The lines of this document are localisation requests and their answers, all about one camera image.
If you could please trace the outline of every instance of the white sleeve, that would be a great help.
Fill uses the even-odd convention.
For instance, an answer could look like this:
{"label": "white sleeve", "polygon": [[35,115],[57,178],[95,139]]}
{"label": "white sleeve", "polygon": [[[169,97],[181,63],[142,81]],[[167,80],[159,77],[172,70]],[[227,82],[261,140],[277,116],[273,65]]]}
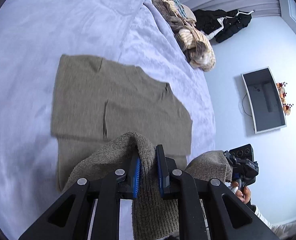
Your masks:
{"label": "white sleeve", "polygon": [[266,226],[268,226],[271,229],[271,231],[274,232],[280,239],[287,239],[288,237],[294,236],[296,234],[296,220],[284,225],[272,225],[260,213],[257,206],[256,206],[255,215],[259,217],[259,219],[262,222],[264,222]]}
{"label": "white sleeve", "polygon": [[230,186],[230,182],[225,182],[225,185],[227,186],[228,189],[230,189],[232,191],[232,193],[236,193],[236,191],[238,190],[238,187],[232,187]]}

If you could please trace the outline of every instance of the finger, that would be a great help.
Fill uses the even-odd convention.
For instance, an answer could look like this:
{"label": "finger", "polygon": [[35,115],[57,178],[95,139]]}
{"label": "finger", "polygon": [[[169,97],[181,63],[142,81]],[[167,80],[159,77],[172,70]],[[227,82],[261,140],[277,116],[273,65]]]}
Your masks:
{"label": "finger", "polygon": [[248,188],[248,186],[245,186],[244,188],[244,198],[245,198],[245,204],[247,204],[250,201],[250,197],[251,197],[251,191]]}
{"label": "finger", "polygon": [[241,190],[237,190],[236,193],[235,193],[235,195],[237,197],[243,197],[244,196],[243,193],[241,192]]}
{"label": "finger", "polygon": [[238,187],[239,184],[238,184],[238,182],[236,182],[236,181],[232,181],[232,182],[230,183],[230,186],[232,186],[232,187]]}

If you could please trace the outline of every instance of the hand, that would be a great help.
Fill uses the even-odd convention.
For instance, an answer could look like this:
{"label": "hand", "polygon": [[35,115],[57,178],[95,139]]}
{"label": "hand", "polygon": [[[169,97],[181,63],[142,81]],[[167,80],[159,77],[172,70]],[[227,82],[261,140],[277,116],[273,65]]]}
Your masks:
{"label": "hand", "polygon": [[[232,181],[230,184],[232,187],[238,187],[239,184],[236,181]],[[244,192],[242,193],[241,190],[237,190],[235,195],[244,203],[247,204],[250,201],[251,191],[250,189],[245,186]]]}

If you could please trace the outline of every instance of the camera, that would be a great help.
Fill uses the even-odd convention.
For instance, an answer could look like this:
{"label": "camera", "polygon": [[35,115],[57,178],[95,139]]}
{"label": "camera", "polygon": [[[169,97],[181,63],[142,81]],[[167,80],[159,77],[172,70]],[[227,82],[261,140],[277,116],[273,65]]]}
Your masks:
{"label": "camera", "polygon": [[238,182],[240,190],[256,181],[259,167],[257,161],[254,162],[254,151],[250,144],[225,151],[224,155],[232,166],[232,180]]}

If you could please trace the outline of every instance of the person's arm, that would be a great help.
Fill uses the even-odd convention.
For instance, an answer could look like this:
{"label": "person's arm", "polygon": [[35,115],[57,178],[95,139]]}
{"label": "person's arm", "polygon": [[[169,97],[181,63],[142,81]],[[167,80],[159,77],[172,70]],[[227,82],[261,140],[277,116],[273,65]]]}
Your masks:
{"label": "person's arm", "polygon": [[252,205],[250,202],[251,197],[251,191],[246,186],[244,188],[244,192],[242,193],[240,190],[238,190],[238,182],[232,181],[231,182],[231,191],[235,193],[235,195],[243,202],[245,203],[259,219],[265,223],[266,226],[270,228],[272,232],[275,233],[281,240],[287,239],[289,237],[292,237],[296,234],[296,220],[284,224],[284,225],[273,225],[271,224],[259,211],[258,207],[256,205]]}

